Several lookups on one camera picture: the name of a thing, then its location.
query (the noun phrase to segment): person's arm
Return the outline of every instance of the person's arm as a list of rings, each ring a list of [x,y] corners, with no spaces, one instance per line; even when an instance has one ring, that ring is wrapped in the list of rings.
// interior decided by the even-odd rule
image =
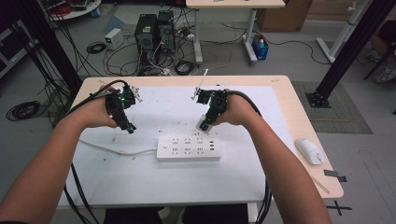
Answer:
[[[249,132],[284,223],[332,223],[312,178],[267,122],[242,97],[228,96],[214,123],[243,125]]]
[[[0,204],[0,221],[50,223],[85,128],[117,127],[105,108],[105,98],[89,102],[66,118],[24,168]]]

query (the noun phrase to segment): floor mat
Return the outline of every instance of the floor mat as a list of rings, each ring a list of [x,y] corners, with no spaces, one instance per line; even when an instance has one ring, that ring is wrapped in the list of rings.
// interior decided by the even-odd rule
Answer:
[[[314,108],[305,93],[312,93],[318,82],[291,82],[317,133],[373,133],[353,104],[342,84],[338,84],[329,97],[331,108]]]

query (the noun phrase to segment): floor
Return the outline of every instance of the floor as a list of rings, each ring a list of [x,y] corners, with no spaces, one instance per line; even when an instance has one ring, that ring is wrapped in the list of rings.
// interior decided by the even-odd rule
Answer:
[[[125,29],[134,27],[136,15],[142,11],[150,13],[158,11],[158,6],[133,7],[130,5],[103,5],[102,17],[93,19],[89,15],[67,22],[76,46],[83,55],[85,48],[93,41],[102,40],[105,30],[113,26]],[[188,14],[189,22],[193,16]],[[225,25],[245,27],[243,22],[226,21]],[[307,21],[301,32],[268,33],[269,41],[281,43],[285,41],[302,41],[311,46],[312,56],[322,63],[327,59],[316,43],[317,37],[322,37],[332,43],[343,27],[341,22]],[[60,42],[72,62],[75,61],[71,45],[64,36],[56,30]],[[202,40],[226,41],[240,36],[241,30],[231,29],[220,22],[205,22],[202,25]],[[185,46],[186,58],[193,60],[192,48]],[[364,49],[359,56],[364,61]],[[249,66],[245,50],[240,43],[213,45],[203,42],[204,64],[193,71],[196,76],[202,75],[206,68],[209,75],[286,75],[294,81],[320,82],[326,75],[330,65],[319,64],[312,60],[311,49],[301,43],[270,45],[268,57],[254,66]],[[119,66],[128,63],[136,55],[135,48],[126,48],[114,56],[112,64]],[[90,55],[88,62],[100,73],[104,73],[103,54]],[[339,206],[350,207],[353,210],[335,209],[329,212],[333,223],[396,223],[396,82],[378,85],[363,78],[374,65],[361,65],[355,61],[341,79],[342,85],[370,126],[373,134],[318,133],[321,144],[332,162],[334,170],[345,175],[347,182],[342,183],[345,191],[343,198],[337,199]],[[88,73],[97,76],[88,68],[81,69],[82,76]],[[46,95],[40,92],[44,80],[30,58],[25,57],[6,76],[0,80],[1,104],[0,113],[0,170],[2,171],[0,197],[4,197],[8,187],[16,175],[36,154],[50,136],[51,125],[46,118],[28,119],[11,122],[5,114],[14,105],[37,100],[46,101]],[[327,205],[334,205],[334,200],[326,200]],[[164,223],[177,223],[181,207],[171,207],[169,217]],[[103,220],[104,209],[95,209],[99,220]],[[265,223],[280,223],[281,218],[273,205]],[[58,210],[51,223],[78,223],[78,218],[70,210]]]

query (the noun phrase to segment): white power strip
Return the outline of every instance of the white power strip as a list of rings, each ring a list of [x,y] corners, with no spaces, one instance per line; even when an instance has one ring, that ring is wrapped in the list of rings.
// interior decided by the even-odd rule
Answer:
[[[210,136],[160,136],[159,161],[218,161],[221,142]]]

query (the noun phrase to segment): computer mouse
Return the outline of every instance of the computer mouse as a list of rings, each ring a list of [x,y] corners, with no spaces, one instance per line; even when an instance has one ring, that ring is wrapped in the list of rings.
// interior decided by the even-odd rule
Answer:
[[[311,140],[307,138],[298,138],[295,145],[303,153],[306,160],[313,165],[320,165],[324,162],[325,158],[320,151],[320,148]]]

